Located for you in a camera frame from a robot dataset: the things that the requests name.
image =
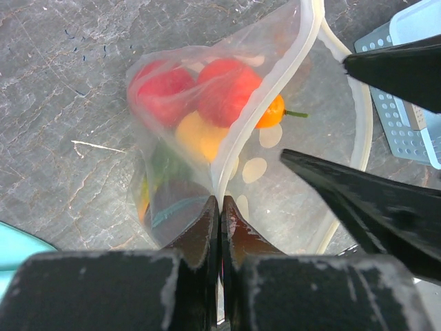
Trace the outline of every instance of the teal object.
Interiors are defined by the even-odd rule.
[[[0,221],[0,301],[15,272],[28,257],[54,251],[45,241]]]

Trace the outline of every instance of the blue plastic container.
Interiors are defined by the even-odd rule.
[[[45,241],[0,221],[0,301],[15,272],[28,257],[54,251]]]
[[[366,52],[437,34],[441,34],[441,0],[423,0],[357,40],[355,49]],[[441,116],[377,88],[370,89],[392,154],[441,169]]]

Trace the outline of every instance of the gray stone surface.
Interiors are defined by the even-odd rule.
[[[332,30],[351,47],[415,1],[325,2]],[[125,204],[136,149],[127,68],[148,52],[212,45],[282,3],[0,2],[0,219],[64,250],[154,247]],[[368,171],[439,186],[432,168],[391,155],[376,116]],[[350,241],[341,231],[336,238]]]

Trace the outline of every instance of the container lid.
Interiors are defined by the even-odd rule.
[[[441,34],[441,0],[423,0],[392,17],[389,34],[393,45],[411,43]]]

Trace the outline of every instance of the red fruit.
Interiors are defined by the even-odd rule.
[[[219,59],[211,62],[199,74],[197,84],[202,89],[198,111],[215,126],[229,128],[260,86],[262,79],[243,62]]]
[[[161,71],[165,63],[158,60],[139,71],[129,85],[129,98],[152,114],[167,128],[176,126],[179,121],[194,110],[193,97],[189,93],[195,86],[193,77],[184,68],[176,66]]]

